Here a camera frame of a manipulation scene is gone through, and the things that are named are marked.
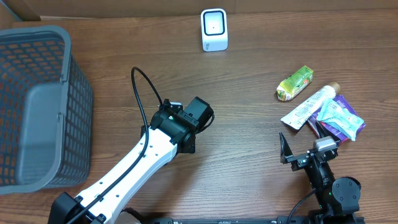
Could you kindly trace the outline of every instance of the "purple package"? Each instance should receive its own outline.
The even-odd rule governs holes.
[[[338,103],[342,108],[347,108],[347,110],[352,113],[355,114],[356,116],[358,116],[358,114],[355,112],[355,110],[349,105],[349,103],[346,101],[346,99],[344,99],[343,95],[338,95],[336,97],[334,97],[333,101],[335,101],[336,103]],[[317,122],[317,117],[319,112],[321,111],[321,108],[317,109],[316,112],[314,112],[310,118],[308,119],[308,124],[310,125],[311,129],[313,130],[313,132],[318,136],[319,138],[319,133],[317,130],[317,127],[315,126],[315,123]],[[343,134],[342,132],[340,132],[339,130],[335,129],[334,127],[330,126],[329,124],[320,122],[327,130],[329,130],[332,134],[334,134],[336,137],[338,137],[340,139],[340,144],[347,141],[349,139],[349,137],[347,137],[345,134]],[[365,127],[365,122],[358,128],[358,130],[356,131],[356,134],[360,133],[362,131],[362,129]]]

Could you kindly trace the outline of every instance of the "light blue packet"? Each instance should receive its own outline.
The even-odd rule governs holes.
[[[353,141],[355,141],[358,128],[364,123],[363,119],[350,113],[346,108],[342,108],[332,99],[326,100],[317,120],[336,128]]]

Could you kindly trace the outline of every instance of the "plastic basket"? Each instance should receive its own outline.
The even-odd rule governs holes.
[[[0,31],[0,194],[85,181],[92,116],[93,90],[64,29]]]

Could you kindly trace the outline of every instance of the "wood grain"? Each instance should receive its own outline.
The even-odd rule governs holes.
[[[229,47],[201,49],[197,16],[52,22],[69,31],[73,54],[95,91],[93,156],[88,180],[68,189],[0,197],[0,223],[46,223],[54,199],[76,195],[105,175],[139,139],[142,125],[130,70],[143,69],[160,95],[187,105],[195,96],[215,122],[197,137],[197,152],[161,168],[128,203],[142,213],[174,218],[269,218],[287,215],[310,186],[304,172],[279,162],[278,132],[294,153],[315,139],[293,133],[280,118],[322,86],[338,82],[365,120],[356,142],[331,162],[336,177],[363,186],[358,215],[397,223],[398,10],[284,12],[228,17]],[[15,23],[14,27],[44,22]],[[296,99],[279,102],[279,82],[301,66],[314,81]],[[156,98],[137,77],[146,114]],[[317,207],[304,203],[298,213]]]

